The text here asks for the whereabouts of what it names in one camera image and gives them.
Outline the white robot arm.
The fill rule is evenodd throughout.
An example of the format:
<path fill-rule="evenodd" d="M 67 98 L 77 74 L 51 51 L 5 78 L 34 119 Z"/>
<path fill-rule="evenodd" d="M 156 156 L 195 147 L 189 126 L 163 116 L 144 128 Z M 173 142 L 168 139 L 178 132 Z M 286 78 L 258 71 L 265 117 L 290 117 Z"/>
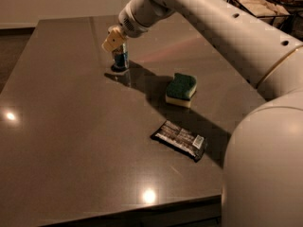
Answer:
<path fill-rule="evenodd" d="M 131 0 L 102 46 L 112 51 L 174 12 L 267 100 L 228 143 L 222 227 L 303 227 L 303 43 L 223 0 Z"/>

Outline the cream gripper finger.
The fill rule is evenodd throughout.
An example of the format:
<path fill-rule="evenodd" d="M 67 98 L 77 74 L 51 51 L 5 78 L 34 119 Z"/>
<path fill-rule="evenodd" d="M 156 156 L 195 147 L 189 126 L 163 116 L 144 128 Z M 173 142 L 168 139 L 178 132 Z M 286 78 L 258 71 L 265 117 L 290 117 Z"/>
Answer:
<path fill-rule="evenodd" d="M 107 52 L 112 52 L 124 44 L 126 40 L 127 37 L 121 26 L 110 26 L 102 48 Z"/>

